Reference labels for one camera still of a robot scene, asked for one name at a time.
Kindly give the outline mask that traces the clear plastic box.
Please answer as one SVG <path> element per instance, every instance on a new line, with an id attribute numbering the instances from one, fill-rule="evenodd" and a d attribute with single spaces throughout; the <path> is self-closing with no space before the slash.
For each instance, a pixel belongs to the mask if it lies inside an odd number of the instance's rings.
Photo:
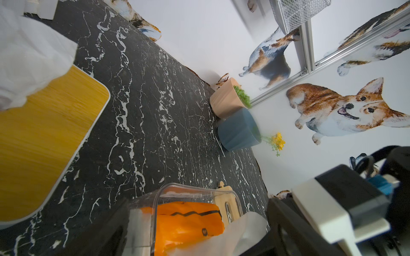
<path id="1" fill-rule="evenodd" d="M 170 256 L 177 249 L 221 235 L 243 215 L 240 198 L 217 189 L 169 183 L 133 199 L 124 256 Z"/>

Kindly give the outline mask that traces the orange tissue pack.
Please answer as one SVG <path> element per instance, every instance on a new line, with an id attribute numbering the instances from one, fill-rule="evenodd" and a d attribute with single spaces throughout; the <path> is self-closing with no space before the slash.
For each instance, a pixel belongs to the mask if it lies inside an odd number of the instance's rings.
<path id="1" fill-rule="evenodd" d="M 46 24 L 1 6 L 1 110 L 22 107 L 28 96 L 65 75 L 77 48 Z"/>
<path id="2" fill-rule="evenodd" d="M 267 221 L 248 212 L 227 227 L 217 205 L 172 202 L 130 210 L 124 256 L 239 256 L 267 234 Z"/>

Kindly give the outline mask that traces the light wooden lid board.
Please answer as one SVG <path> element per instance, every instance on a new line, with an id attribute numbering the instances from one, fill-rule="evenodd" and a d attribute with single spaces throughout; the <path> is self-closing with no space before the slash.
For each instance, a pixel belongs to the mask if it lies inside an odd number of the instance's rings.
<path id="1" fill-rule="evenodd" d="M 222 222 L 225 227 L 243 215 L 238 195 L 231 186 L 226 186 L 223 181 L 218 183 L 217 192 L 214 193 L 213 201 L 220 210 Z"/>

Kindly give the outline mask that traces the yellow bamboo box lid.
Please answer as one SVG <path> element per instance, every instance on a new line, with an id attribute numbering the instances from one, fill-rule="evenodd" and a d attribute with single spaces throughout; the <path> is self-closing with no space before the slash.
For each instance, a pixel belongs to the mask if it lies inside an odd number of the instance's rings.
<path id="1" fill-rule="evenodd" d="M 110 100 L 73 66 L 20 108 L 1 112 L 1 227 L 45 206 Z"/>

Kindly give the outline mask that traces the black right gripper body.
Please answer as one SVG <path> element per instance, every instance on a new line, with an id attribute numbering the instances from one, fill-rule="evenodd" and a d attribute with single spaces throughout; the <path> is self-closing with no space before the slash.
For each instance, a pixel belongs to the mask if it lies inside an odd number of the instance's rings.
<path id="1" fill-rule="evenodd" d="M 349 206 L 353 226 L 385 215 L 390 231 L 359 243 L 364 256 L 407 256 L 410 253 L 410 148 L 387 146 L 370 155 L 350 158 L 355 173 L 374 188 Z"/>

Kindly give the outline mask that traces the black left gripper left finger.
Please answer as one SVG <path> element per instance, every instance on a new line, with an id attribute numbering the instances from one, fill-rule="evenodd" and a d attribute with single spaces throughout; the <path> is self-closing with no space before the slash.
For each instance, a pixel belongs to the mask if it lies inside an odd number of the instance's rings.
<path id="1" fill-rule="evenodd" d="M 129 217 L 129 201 L 124 198 L 57 255 L 120 256 L 127 242 Z"/>

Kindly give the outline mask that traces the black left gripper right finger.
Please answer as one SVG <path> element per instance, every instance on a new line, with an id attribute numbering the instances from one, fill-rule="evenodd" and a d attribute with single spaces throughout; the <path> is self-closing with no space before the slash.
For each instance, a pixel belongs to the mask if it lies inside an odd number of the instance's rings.
<path id="1" fill-rule="evenodd" d="M 325 241 L 282 200 L 269 200 L 266 216 L 271 245 L 278 256 L 343 256 L 342 250 Z"/>

